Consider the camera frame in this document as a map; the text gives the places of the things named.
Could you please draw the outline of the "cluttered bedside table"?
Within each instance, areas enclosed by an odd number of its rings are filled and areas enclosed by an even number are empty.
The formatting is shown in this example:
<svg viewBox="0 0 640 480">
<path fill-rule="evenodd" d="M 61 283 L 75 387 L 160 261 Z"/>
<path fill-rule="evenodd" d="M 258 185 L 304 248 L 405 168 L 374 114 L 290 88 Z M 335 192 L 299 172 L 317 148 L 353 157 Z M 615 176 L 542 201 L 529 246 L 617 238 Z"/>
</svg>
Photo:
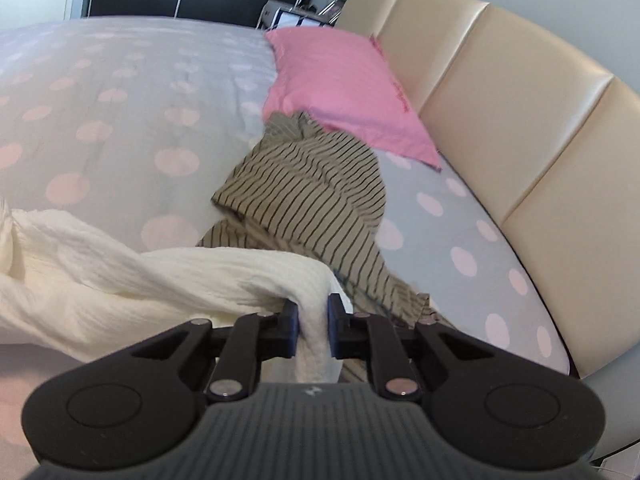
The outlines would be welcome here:
<svg viewBox="0 0 640 480">
<path fill-rule="evenodd" d="M 329 0 L 321 9 L 315 6 L 294 6 L 278 0 L 268 0 L 260 11 L 257 29 L 282 27 L 332 27 L 336 24 L 346 0 Z"/>
</svg>

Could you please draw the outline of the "pink pillow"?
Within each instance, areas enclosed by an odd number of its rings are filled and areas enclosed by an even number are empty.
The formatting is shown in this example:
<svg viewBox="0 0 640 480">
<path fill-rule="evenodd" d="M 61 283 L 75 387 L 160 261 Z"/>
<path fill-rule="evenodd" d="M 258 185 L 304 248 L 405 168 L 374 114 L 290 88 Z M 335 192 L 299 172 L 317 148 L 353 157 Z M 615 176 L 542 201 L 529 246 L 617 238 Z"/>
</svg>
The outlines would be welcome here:
<svg viewBox="0 0 640 480">
<path fill-rule="evenodd" d="M 438 151 L 390 69 L 378 40 L 333 27 L 282 27 L 265 33 L 276 62 L 262 117 L 310 114 L 394 155 L 442 168 Z"/>
</svg>

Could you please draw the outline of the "cream padded headboard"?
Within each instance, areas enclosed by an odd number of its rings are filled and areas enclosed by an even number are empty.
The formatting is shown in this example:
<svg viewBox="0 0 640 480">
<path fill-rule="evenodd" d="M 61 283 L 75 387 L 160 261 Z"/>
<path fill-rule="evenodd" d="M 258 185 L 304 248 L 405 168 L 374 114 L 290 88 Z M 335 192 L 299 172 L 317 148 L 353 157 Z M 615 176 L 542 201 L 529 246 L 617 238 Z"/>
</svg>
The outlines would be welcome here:
<svg viewBox="0 0 640 480">
<path fill-rule="evenodd" d="M 580 377 L 639 363 L 639 98 L 482 0 L 347 0 L 439 151 L 514 248 Z"/>
</svg>

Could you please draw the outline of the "white crinkled cotton garment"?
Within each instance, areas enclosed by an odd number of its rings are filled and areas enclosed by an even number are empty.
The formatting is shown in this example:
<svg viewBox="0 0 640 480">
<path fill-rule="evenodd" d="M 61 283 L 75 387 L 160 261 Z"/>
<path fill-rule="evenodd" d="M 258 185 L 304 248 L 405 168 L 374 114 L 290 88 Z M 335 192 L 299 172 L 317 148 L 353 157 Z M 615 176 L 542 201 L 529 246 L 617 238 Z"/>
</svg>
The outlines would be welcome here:
<svg viewBox="0 0 640 480">
<path fill-rule="evenodd" d="M 181 247 L 135 252 L 62 210 L 1 205 L 1 341 L 91 362 L 172 326 L 298 307 L 292 363 L 273 382 L 336 382 L 328 300 L 346 295 L 323 263 L 292 252 Z"/>
</svg>

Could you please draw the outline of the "beige black striped garment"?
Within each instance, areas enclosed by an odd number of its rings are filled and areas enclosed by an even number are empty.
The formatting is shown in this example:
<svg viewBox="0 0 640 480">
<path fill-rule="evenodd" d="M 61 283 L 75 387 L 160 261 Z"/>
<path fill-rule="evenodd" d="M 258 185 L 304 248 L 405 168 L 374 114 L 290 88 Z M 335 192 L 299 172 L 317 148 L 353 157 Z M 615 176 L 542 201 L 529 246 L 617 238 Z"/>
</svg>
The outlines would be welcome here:
<svg viewBox="0 0 640 480">
<path fill-rule="evenodd" d="M 298 256 L 277 291 L 297 304 L 300 336 L 291 362 L 269 367 L 275 382 L 362 382 L 363 362 L 332 358 L 328 299 L 412 327 L 437 311 L 388 268 L 376 244 L 386 187 L 378 158 L 346 131 L 329 132 L 306 113 L 274 113 L 262 140 L 214 193 L 224 215 L 201 238 L 206 248 L 233 247 Z M 316 260 L 314 270 L 303 262 Z"/>
</svg>

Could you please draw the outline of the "polka dot bed sheet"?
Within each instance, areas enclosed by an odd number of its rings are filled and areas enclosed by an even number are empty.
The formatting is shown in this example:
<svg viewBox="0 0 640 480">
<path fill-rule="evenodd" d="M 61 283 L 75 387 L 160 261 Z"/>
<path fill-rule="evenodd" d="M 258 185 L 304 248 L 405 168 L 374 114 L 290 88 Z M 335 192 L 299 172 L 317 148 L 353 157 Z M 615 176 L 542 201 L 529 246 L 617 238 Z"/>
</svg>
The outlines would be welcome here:
<svg viewBox="0 0 640 480">
<path fill-rule="evenodd" d="M 62 209 L 137 252 L 192 247 L 212 195 L 262 138 L 277 78 L 259 30 L 88 18 L 1 35 L 1 194 Z M 570 358 L 512 248 L 459 176 L 376 149 L 378 244 L 462 330 L 567 372 Z"/>
</svg>

